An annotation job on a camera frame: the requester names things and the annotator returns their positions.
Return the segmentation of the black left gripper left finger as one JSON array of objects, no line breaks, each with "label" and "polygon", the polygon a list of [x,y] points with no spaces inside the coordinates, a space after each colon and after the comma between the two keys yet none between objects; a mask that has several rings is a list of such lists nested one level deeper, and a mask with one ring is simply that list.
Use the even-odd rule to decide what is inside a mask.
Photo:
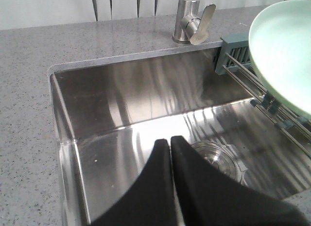
[{"label": "black left gripper left finger", "polygon": [[176,226],[173,175],[167,140],[155,141],[142,172],[93,226]]}]

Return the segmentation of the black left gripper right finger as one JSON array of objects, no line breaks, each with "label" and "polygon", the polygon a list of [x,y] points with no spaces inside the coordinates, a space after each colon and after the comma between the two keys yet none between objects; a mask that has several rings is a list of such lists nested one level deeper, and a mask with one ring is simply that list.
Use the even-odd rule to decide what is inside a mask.
[{"label": "black left gripper right finger", "polygon": [[188,226],[307,226],[292,204],[242,186],[206,162],[182,137],[171,138],[173,176]]}]

